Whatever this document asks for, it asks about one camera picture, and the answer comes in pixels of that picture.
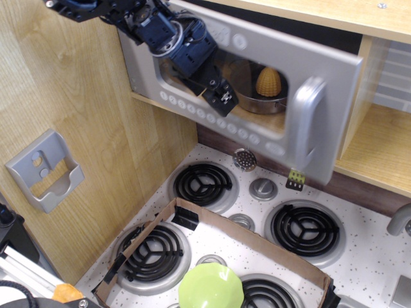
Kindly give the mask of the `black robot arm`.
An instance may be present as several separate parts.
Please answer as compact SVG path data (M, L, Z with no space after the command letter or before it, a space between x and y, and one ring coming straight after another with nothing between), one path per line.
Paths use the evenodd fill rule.
M44 4L75 22L100 18L136 45L146 44L154 57L167 60L177 78L219 115L227 116L238 105L234 89L214 64L218 44L195 14L175 12L166 1L59 0Z

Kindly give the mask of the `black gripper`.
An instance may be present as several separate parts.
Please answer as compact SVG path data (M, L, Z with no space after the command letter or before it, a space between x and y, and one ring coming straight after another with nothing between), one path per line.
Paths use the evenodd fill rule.
M182 43L168 56L177 78L195 95L202 97L220 116L227 117L238 105L231 84L214 65L218 45L204 22L194 17L175 20L182 26Z

